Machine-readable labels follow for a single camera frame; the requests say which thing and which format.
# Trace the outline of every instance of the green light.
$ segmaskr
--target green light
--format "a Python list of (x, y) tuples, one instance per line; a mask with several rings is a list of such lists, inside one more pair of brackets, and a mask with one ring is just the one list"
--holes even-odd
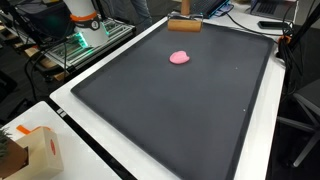
[(101, 23), (101, 26), (103, 27), (104, 31), (106, 32), (106, 35), (107, 35), (107, 36), (109, 36), (109, 35), (110, 35), (110, 33), (107, 31), (107, 29), (106, 29), (106, 27), (104, 26), (104, 24), (103, 24), (103, 23)]
[(80, 38), (79, 38), (79, 44), (81, 45), (81, 47), (87, 48), (87, 47), (88, 47), (88, 43), (87, 43), (87, 41), (84, 39), (82, 33), (79, 32), (79, 33), (77, 34), (77, 36), (80, 36)]

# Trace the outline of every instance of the pink dough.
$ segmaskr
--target pink dough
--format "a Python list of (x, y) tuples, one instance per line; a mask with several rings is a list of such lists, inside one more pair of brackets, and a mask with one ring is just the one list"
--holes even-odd
[(188, 62), (189, 60), (190, 57), (187, 56), (187, 53), (185, 51), (177, 51), (170, 56), (170, 62), (172, 62), (173, 64), (183, 64)]

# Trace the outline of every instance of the cardboard box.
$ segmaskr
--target cardboard box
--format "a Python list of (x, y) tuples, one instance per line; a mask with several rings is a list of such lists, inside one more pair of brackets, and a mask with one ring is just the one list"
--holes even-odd
[(63, 171), (59, 143), (54, 132), (39, 128), (16, 143), (28, 148), (29, 164), (5, 180), (44, 180)]

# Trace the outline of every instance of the black mat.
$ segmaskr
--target black mat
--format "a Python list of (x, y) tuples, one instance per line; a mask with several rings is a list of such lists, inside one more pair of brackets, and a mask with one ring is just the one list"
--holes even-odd
[[(179, 177), (233, 179), (272, 45), (213, 25), (163, 25), (72, 92)], [(178, 50), (191, 60), (171, 64)]]

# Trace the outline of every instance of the wooden handle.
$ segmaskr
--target wooden handle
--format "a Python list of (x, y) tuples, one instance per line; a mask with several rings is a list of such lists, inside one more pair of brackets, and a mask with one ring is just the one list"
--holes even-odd
[(181, 2), (181, 14), (186, 16), (190, 14), (190, 0), (182, 0)]

